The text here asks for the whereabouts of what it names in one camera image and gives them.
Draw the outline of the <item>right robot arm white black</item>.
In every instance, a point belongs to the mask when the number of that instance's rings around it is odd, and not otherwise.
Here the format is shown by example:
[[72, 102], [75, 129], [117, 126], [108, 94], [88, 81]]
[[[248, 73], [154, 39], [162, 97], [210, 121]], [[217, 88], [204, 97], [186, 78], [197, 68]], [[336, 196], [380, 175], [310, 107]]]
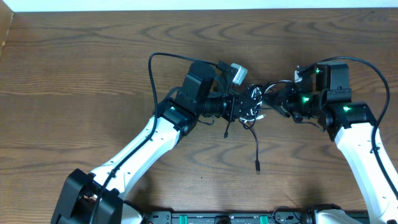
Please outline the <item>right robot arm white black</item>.
[[349, 88], [319, 93], [284, 88], [263, 97], [282, 116], [316, 118], [341, 151], [354, 175], [371, 223], [397, 223], [397, 170], [382, 143], [379, 121]]

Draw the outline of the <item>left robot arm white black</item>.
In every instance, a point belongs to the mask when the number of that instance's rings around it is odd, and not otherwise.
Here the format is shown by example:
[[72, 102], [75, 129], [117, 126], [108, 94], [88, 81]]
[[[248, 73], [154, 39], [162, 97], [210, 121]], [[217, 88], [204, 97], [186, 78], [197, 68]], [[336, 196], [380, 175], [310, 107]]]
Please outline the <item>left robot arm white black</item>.
[[256, 104], [252, 97], [236, 91], [172, 89], [145, 128], [119, 153], [88, 174], [75, 169], [66, 178], [51, 222], [141, 223], [141, 212], [125, 199], [153, 163], [187, 136], [200, 116], [233, 122]]

